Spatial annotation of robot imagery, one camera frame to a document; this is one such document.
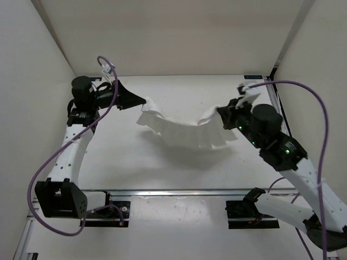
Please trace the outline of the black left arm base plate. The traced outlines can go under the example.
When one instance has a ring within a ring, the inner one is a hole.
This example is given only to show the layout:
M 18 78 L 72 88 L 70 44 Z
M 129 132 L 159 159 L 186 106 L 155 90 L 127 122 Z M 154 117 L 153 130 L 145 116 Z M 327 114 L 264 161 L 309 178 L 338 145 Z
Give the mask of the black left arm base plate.
M 107 207 L 87 215 L 85 227 L 93 228 L 127 228 L 129 225 L 131 202 L 129 200 L 110 200 L 108 204 L 115 205 L 121 212 L 123 220 L 117 209 Z

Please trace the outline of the white pleated skirt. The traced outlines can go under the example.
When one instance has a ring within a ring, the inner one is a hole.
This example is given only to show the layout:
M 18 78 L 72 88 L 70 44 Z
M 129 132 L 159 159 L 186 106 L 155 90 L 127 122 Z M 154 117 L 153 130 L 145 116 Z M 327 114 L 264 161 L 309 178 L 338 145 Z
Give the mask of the white pleated skirt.
M 152 129 L 172 147 L 204 150 L 220 148 L 237 140 L 237 136 L 233 131 L 223 128 L 218 108 L 218 105 L 208 108 L 196 122 L 179 122 L 164 115 L 161 108 L 147 97 L 137 124 Z

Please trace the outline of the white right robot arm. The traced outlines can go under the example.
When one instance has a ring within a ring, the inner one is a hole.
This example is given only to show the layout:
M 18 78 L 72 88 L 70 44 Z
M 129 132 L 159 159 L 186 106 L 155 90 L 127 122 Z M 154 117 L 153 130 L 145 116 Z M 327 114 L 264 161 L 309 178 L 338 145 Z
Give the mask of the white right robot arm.
M 275 199 L 268 191 L 254 188 L 243 199 L 244 212 L 262 218 L 272 214 L 306 233 L 313 244 L 324 251 L 346 247 L 346 205 L 327 184 L 322 183 L 321 170 L 315 168 L 308 153 L 296 139 L 281 131 L 282 116 L 268 104 L 254 105 L 254 96 L 231 99 L 226 106 L 214 106 L 194 124 L 172 121 L 151 100 L 134 97 L 120 110 L 141 106 L 137 124 L 151 128 L 176 152 L 177 162 L 186 158 L 204 168 L 205 159 L 198 152 L 219 151 L 236 139 L 239 131 L 259 156 L 287 179 L 306 199 L 309 208 L 294 207 Z

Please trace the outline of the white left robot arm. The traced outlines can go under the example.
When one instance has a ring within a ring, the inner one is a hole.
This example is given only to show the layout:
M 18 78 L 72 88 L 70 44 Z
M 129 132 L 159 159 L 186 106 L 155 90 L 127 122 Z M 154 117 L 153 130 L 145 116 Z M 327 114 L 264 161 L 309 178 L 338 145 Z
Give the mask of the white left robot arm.
M 120 81 L 103 82 L 94 88 L 87 76 L 72 81 L 72 95 L 63 151 L 55 156 L 54 167 L 46 180 L 35 185 L 38 202 L 48 218 L 82 218 L 87 211 L 87 197 L 78 188 L 78 176 L 87 146 L 101 119 L 99 110 L 112 106 L 124 110 L 146 103 Z

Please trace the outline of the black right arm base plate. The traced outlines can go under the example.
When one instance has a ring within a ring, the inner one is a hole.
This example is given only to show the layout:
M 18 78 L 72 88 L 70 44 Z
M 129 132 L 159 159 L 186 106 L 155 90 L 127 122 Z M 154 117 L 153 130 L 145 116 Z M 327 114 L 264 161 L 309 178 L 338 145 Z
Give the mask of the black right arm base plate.
M 225 211 L 227 213 L 229 230 L 280 228 L 279 221 L 276 218 L 252 210 L 242 200 L 226 201 Z

